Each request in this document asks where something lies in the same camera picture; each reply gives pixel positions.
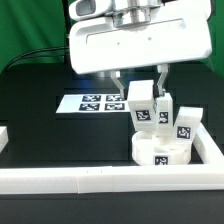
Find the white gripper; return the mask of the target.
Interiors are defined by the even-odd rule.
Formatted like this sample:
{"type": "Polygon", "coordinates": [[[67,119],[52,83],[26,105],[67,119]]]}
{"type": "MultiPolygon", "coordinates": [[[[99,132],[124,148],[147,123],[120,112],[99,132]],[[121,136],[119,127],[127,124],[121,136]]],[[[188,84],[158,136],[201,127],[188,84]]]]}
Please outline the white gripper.
{"type": "MultiPolygon", "coordinates": [[[[153,96],[163,97],[169,63],[210,56],[212,12],[213,0],[75,0],[69,6],[72,68],[86,74],[158,65],[153,96]]],[[[126,100],[121,73],[112,71],[111,79],[126,100]]]]}

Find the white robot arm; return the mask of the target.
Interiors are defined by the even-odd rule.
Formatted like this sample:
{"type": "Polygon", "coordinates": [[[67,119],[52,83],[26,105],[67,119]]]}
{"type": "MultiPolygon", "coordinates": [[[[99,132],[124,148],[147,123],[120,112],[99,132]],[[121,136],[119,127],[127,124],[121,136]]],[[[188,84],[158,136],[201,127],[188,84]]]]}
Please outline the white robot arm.
{"type": "Polygon", "coordinates": [[[162,96],[169,64],[210,56],[212,11],[212,0],[75,0],[71,66],[87,74],[155,65],[162,96]]]}

